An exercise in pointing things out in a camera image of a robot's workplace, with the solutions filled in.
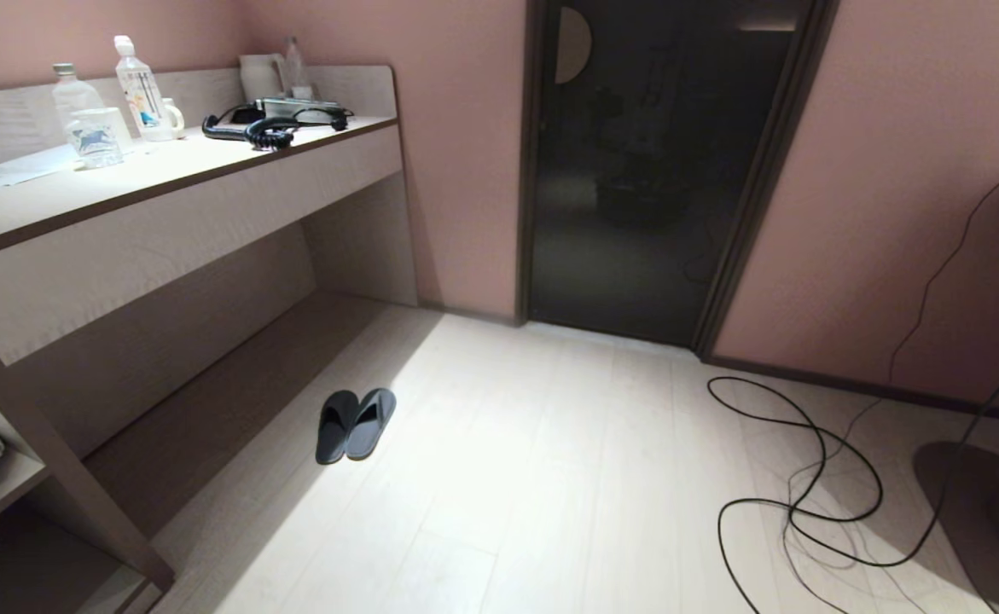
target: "black slipper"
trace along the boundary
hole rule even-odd
[[[371,390],[363,397],[351,434],[347,436],[347,458],[362,460],[374,453],[378,438],[386,430],[395,408],[397,397],[385,388]]]
[[[355,420],[359,399],[351,390],[335,392],[321,408],[321,422],[317,426],[317,462],[332,464],[343,457],[347,442],[347,425]]]

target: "bottle cap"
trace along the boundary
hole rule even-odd
[[[135,55],[136,54],[136,44],[124,35],[119,35],[113,39],[113,45],[116,45],[116,50],[121,55]]]

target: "wooden desk top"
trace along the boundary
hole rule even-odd
[[[292,147],[277,152],[253,151],[243,142],[207,139],[200,128],[188,128],[184,139],[153,143],[149,145],[154,148],[151,154],[133,154],[124,164],[92,171],[59,171],[0,188],[0,249],[120,207],[396,123],[390,117],[354,117],[343,132],[334,132],[327,125],[304,128],[295,133]]]

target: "door frame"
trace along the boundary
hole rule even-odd
[[[697,321],[693,350],[701,361],[710,358],[715,339],[734,298],[741,273],[752,252],[764,214],[768,211],[776,183],[779,182],[787,152],[803,116],[814,77],[822,63],[822,54],[839,0],[810,0],[799,17],[799,28],[792,38],[772,98],[772,108],[757,152],[742,188],[738,214],[730,227],[728,239],[718,261],[711,290]],[[549,27],[549,0],[526,0],[526,67],[522,94],[522,157],[519,189],[518,255],[516,255],[516,295],[514,319],[522,325],[530,315],[530,275],[533,269],[533,212],[537,201],[538,125],[541,122],[543,75],[555,69],[555,59],[546,57],[545,40]]]

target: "door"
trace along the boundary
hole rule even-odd
[[[530,318],[691,345],[806,0],[546,0]]]

